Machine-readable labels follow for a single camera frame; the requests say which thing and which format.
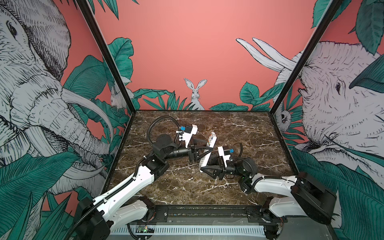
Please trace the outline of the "white remote control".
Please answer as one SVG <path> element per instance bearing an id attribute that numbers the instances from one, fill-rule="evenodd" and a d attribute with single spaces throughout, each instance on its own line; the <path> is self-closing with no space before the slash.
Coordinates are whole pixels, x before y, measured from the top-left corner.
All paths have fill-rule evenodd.
<path id="1" fill-rule="evenodd" d="M 208 161 L 209 161 L 210 156 L 211 156 L 211 153 L 213 152 L 216 141 L 217 141 L 217 136 L 216 136 L 215 132 L 211 132 L 211 134 L 208 138 L 208 143 L 207 143 L 208 149 L 205 149 L 205 151 L 203 153 L 203 157 L 200 159 L 199 168 L 207 166 Z"/>

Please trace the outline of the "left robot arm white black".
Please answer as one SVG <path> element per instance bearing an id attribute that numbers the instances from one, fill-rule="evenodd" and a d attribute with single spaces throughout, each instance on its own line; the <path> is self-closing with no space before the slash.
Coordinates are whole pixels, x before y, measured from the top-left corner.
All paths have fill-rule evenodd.
<path id="1" fill-rule="evenodd" d="M 79 202 L 74 225 L 65 239 L 76 234 L 77 240 L 105 240 L 116 229 L 143 219 L 154 204 L 146 197 L 140 197 L 130 205 L 127 201 L 166 172 L 170 166 L 168 158 L 192 154 L 194 159 L 205 161 L 215 143 L 216 137 L 212 136 L 203 146 L 180 148 L 169 135 L 160 135 L 153 143 L 151 153 L 140 160 L 131 176 L 93 200 L 85 198 Z"/>

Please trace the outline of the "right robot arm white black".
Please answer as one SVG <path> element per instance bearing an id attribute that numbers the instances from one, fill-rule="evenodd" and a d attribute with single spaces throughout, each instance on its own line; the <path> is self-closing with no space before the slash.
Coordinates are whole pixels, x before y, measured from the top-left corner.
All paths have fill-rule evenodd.
<path id="1" fill-rule="evenodd" d="M 200 170 L 213 179 L 222 180 L 225 175 L 240 176 L 239 186 L 245 194 L 271 193 L 259 214 L 266 221 L 286 216 L 304 216 L 324 225 L 332 221 L 337 196 L 315 177 L 300 172 L 296 176 L 268 176 L 258 172 L 251 158 L 216 157 L 210 165 Z"/>

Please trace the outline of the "small circuit board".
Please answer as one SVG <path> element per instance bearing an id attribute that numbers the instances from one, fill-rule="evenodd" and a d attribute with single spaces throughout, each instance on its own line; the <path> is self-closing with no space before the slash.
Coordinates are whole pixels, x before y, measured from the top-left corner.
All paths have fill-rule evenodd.
<path id="1" fill-rule="evenodd" d="M 137 227 L 137 234 L 153 234 L 155 232 L 155 226 L 140 225 Z"/>

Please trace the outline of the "black mounting rail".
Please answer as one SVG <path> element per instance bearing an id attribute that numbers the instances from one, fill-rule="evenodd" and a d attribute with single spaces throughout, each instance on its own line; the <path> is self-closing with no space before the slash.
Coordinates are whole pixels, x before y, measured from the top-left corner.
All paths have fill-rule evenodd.
<path id="1" fill-rule="evenodd" d="M 287 222 L 285 217 L 270 217 L 264 220 L 261 208 L 260 205 L 155 205 L 154 209 L 150 210 L 148 220 L 150 223 L 165 223 L 170 218 L 240 218 L 262 225 Z"/>

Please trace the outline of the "left black frame post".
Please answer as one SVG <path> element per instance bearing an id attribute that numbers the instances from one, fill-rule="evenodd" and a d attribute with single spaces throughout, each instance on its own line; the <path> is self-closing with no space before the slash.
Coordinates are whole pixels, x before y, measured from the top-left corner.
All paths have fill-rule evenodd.
<path id="1" fill-rule="evenodd" d="M 97 21 L 94 17 L 92 9 L 90 8 L 89 2 L 84 1 L 84 0 L 77 0 L 76 3 L 79 6 L 79 8 L 82 12 L 82 15 L 83 15 L 95 41 L 96 41 L 96 43 L 97 43 L 97 45 L 98 45 L 98 47 L 102 53 L 102 56 L 103 56 L 104 60 L 106 61 L 107 66 L 110 69 L 111 74 L 112 74 L 114 80 L 116 81 L 116 83 L 117 83 L 117 85 L 118 85 L 118 87 L 119 87 L 119 89 L 123 95 L 124 101 L 127 104 L 128 109 L 130 110 L 131 113 L 135 114 L 136 113 L 135 107 L 131 101 L 131 98 L 129 97 L 129 95 L 127 93 L 126 86 L 123 84 L 121 75 L 120 75 L 119 70 L 117 68 L 117 65 L 116 65 L 116 63 L 115 63 L 115 61 L 111 55 L 111 52 L 109 50 L 108 45 L 105 42 L 105 39 L 104 39 L 102 32 L 101 32 L 101 30 L 97 24 Z"/>

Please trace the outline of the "black frame post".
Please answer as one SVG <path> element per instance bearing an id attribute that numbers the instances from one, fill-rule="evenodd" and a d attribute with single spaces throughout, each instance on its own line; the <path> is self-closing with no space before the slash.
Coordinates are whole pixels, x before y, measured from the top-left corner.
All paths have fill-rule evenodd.
<path id="1" fill-rule="evenodd" d="M 116 81 L 116 83 L 117 83 L 117 85 L 118 85 L 118 87 L 119 87 L 119 89 L 123 95 L 124 101 L 127 104 L 128 109 L 130 110 L 131 113 L 135 114 L 136 113 L 135 107 L 131 101 L 131 98 L 129 97 L 129 95 L 127 93 L 126 86 L 123 84 L 121 75 L 120 75 L 119 70 L 117 68 L 117 65 L 116 65 L 116 63 L 115 63 L 115 61 L 111 55 L 111 52 L 109 50 L 108 45 L 105 42 L 105 39 L 104 39 L 102 32 L 101 32 L 101 30 L 97 24 L 97 21 L 94 17 L 92 9 L 90 8 L 89 2 L 84 1 L 84 0 L 77 0 L 76 3 L 79 6 L 79 8 L 82 12 L 82 15 L 83 15 L 95 41 L 96 41 L 96 43 L 97 43 L 97 45 L 98 45 L 98 47 L 102 53 L 102 56 L 103 56 L 104 60 L 106 61 L 107 66 L 110 69 L 111 74 L 112 74 L 114 80 Z"/>
<path id="2" fill-rule="evenodd" d="M 284 97 L 288 93 L 288 91 L 291 89 L 293 83 L 296 81 L 296 79 L 299 76 L 299 73 L 305 66 L 307 60 L 309 57 L 312 55 L 316 45 L 322 38 L 324 32 L 326 31 L 327 27 L 331 23 L 333 17 L 335 16 L 336 12 L 342 5 L 343 1 L 342 0 L 334 0 L 330 1 L 328 4 L 324 14 L 322 15 L 322 18 L 316 27 L 316 30 L 313 32 L 313 35 L 311 36 L 308 44 L 306 45 L 306 48 L 304 49 L 302 56 L 299 58 L 298 63 L 295 65 L 294 69 L 292 70 L 292 73 L 290 74 L 287 82 L 285 83 L 281 93 L 279 94 L 276 102 L 274 103 L 273 107 L 269 111 L 269 115 L 273 115 L 276 113 L 278 107 L 284 100 Z"/>

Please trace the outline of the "right black frame post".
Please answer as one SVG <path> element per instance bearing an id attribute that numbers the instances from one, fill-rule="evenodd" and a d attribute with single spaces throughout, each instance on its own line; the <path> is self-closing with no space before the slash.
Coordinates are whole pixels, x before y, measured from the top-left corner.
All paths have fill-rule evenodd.
<path id="1" fill-rule="evenodd" d="M 269 111 L 269 115 L 273 115 L 276 113 L 278 107 L 284 100 L 284 97 L 288 93 L 288 91 L 291 89 L 293 83 L 296 81 L 296 79 L 299 76 L 299 73 L 305 66 L 307 60 L 309 57 L 312 55 L 316 45 L 322 38 L 324 32 L 326 31 L 327 27 L 331 23 L 333 17 L 335 16 L 336 12 L 342 5 L 343 1 L 342 0 L 334 0 L 330 1 L 328 4 L 324 14 L 322 15 L 322 18 L 316 27 L 316 30 L 313 32 L 313 35 L 311 36 L 308 44 L 306 45 L 306 48 L 304 49 L 302 56 L 299 58 L 298 63 L 295 65 L 294 69 L 292 70 L 292 73 L 290 74 L 287 82 L 285 83 L 281 93 L 279 94 L 276 102 L 274 103 L 273 107 Z"/>

